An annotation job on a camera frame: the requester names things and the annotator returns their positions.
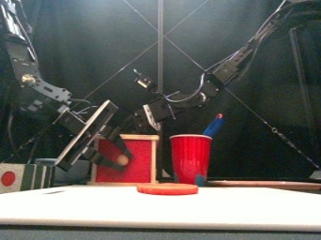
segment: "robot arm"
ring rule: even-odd
[[[54,124],[59,123],[70,131],[73,139],[55,165],[67,171],[83,156],[99,165],[123,170],[123,166],[106,159],[91,147],[97,134],[101,134],[131,158],[119,130],[107,125],[118,108],[107,100],[87,118],[71,110],[71,92],[51,85],[40,76],[36,54],[24,28],[27,24],[20,23],[26,16],[18,16],[18,7],[22,13],[19,1],[0,0],[0,81],[14,95],[11,100],[22,111],[54,116]]]
[[[289,29],[295,24],[321,18],[321,2],[319,0],[284,1],[280,8],[268,18],[256,35],[234,54],[224,59],[201,76],[198,89],[184,95],[176,92],[170,95],[157,93],[153,89],[151,79],[142,73],[137,73],[135,82],[154,93],[154,100],[135,112],[135,125],[141,129],[153,127],[161,130],[159,123],[188,108],[201,107],[208,104],[221,90],[236,80],[242,78],[244,73],[252,66],[257,50],[266,38],[276,30]]]

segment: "red circle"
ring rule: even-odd
[[[6,172],[2,175],[2,184],[8,187],[14,184],[15,182],[15,172]]]

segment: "wooden box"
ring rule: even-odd
[[[122,134],[122,139],[133,153],[125,171],[93,164],[90,185],[135,185],[155,183],[155,156],[159,137],[157,135]],[[110,160],[122,156],[121,149],[106,139],[97,139],[97,149]]]

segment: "blue marker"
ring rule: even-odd
[[[216,119],[213,120],[213,122],[210,123],[210,125],[208,126],[204,135],[209,136],[209,137],[214,137],[217,132],[220,131],[221,127],[224,126],[225,123],[225,119],[224,119],[224,114],[220,113],[216,116]]]

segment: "cable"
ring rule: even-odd
[[[166,101],[171,102],[171,103],[178,103],[178,102],[184,102],[184,101],[189,101],[190,99],[193,99],[201,92],[202,90],[202,87],[204,87],[204,84],[205,84],[205,73],[202,74],[201,76],[201,81],[200,81],[200,86],[198,86],[198,89],[196,90],[196,92],[186,98],[181,99],[181,100],[173,100],[170,99],[166,95],[162,95],[166,99]]]

